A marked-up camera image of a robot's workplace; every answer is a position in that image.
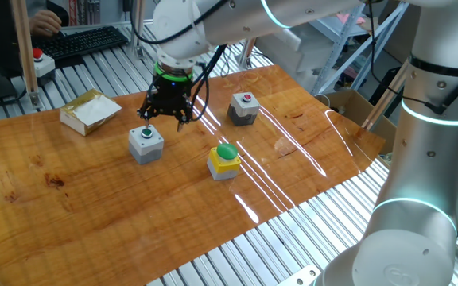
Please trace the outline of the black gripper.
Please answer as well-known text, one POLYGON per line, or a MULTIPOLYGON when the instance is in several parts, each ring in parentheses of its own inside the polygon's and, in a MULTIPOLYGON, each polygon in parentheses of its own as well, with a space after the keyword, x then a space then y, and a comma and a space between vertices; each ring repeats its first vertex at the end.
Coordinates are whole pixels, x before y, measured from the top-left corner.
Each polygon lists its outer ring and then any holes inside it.
POLYGON ((145 122, 145 128, 149 128, 150 120, 158 115, 175 116, 177 132, 192 120, 191 87, 192 81, 183 78, 175 81, 166 78, 157 78, 153 82, 157 89, 155 93, 147 93, 142 106, 137 114, 145 122))

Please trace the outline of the person's bare hand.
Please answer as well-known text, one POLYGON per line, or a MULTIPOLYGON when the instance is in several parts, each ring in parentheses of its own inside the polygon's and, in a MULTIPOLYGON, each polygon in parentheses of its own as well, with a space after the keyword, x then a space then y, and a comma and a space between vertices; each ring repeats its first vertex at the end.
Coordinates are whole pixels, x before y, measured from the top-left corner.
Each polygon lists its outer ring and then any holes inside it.
POLYGON ((39 10, 29 19, 30 33, 36 37, 52 37, 61 31, 61 19, 50 10, 39 10))

